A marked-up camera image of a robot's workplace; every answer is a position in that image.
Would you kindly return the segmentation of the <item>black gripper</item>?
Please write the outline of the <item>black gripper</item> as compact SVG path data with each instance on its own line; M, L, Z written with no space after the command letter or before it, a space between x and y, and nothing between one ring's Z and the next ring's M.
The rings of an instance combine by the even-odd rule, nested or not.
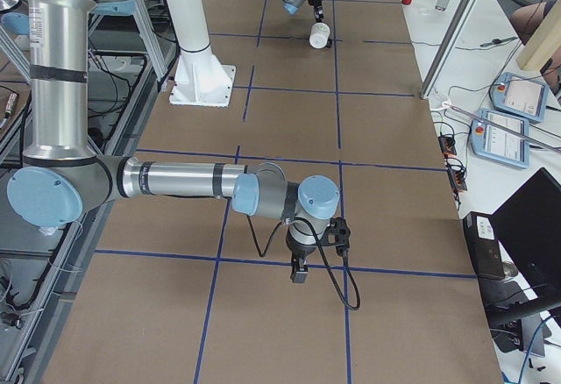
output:
M304 283L308 277L306 258L315 251L316 244L306 245L297 241L290 233L286 235L286 245L291 252L291 274L293 283Z
M309 5L314 7L314 17L317 23L322 23L324 14L323 14L323 0L307 0Z

